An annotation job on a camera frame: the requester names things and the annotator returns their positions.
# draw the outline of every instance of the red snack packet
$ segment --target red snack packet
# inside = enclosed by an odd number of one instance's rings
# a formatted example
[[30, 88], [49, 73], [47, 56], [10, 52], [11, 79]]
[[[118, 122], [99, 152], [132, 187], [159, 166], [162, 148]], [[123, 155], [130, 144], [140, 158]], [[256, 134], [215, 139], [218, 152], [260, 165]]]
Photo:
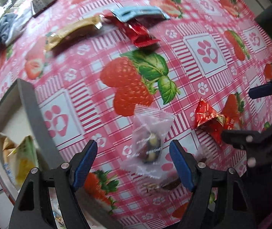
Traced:
[[235, 120], [227, 115], [219, 114], [212, 106], [200, 100], [195, 112], [195, 127], [201, 127], [209, 133], [213, 139], [221, 144], [221, 133], [223, 130], [231, 130]]
[[110, 20], [114, 25], [116, 25], [138, 48], [153, 45], [160, 41], [159, 39], [156, 39], [154, 36], [150, 35], [146, 27], [143, 26], [140, 22], [136, 21], [136, 19], [132, 19], [126, 23], [123, 23], [111, 13], [107, 13], [101, 16]]

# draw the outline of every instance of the clear plastic wrapper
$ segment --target clear plastic wrapper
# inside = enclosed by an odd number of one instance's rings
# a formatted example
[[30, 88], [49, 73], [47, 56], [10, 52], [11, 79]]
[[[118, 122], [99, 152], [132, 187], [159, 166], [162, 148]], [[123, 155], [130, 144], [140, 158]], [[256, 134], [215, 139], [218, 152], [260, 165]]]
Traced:
[[160, 156], [174, 115], [159, 109], [136, 105], [134, 110], [132, 154], [122, 168], [143, 176], [167, 179], [161, 169]]

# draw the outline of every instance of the tablecloth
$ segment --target tablecloth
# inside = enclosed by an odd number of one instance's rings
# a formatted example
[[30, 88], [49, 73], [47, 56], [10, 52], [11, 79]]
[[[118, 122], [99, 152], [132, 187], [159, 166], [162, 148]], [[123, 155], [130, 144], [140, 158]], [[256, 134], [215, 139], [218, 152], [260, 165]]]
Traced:
[[[19, 9], [29, 5], [27, 0]], [[87, 191], [125, 227], [159, 229], [179, 221], [172, 213], [189, 201], [190, 193], [181, 184], [170, 191], [152, 190], [143, 177], [120, 169], [131, 153], [133, 116], [114, 110], [119, 88], [110, 88], [100, 79], [109, 62], [134, 56], [136, 48], [118, 28], [105, 24], [98, 34], [56, 56], [42, 53], [46, 35], [79, 19], [131, 5], [157, 5], [172, 17], [142, 20], [161, 41], [155, 53], [141, 61], [166, 65], [164, 78], [170, 83], [163, 90], [157, 80], [145, 75], [146, 81], [152, 81], [150, 87], [158, 89], [150, 94], [151, 106], [175, 114], [161, 154], [162, 170], [175, 170], [168, 146], [178, 139], [192, 154], [199, 147], [208, 149], [210, 167], [233, 166], [240, 175], [244, 173], [244, 151], [219, 146], [194, 127], [200, 98], [221, 111], [227, 96], [236, 92], [245, 103], [244, 129], [261, 131], [266, 122], [272, 123], [272, 96], [251, 100], [247, 95], [271, 74], [272, 42], [242, 0], [58, 0], [32, 18], [22, 36], [0, 53], [0, 99], [16, 78], [31, 82], [46, 126], [65, 160], [80, 152], [88, 140], [97, 141]], [[249, 56], [235, 50], [226, 31], [239, 35]], [[130, 59], [134, 64], [140, 61]]]

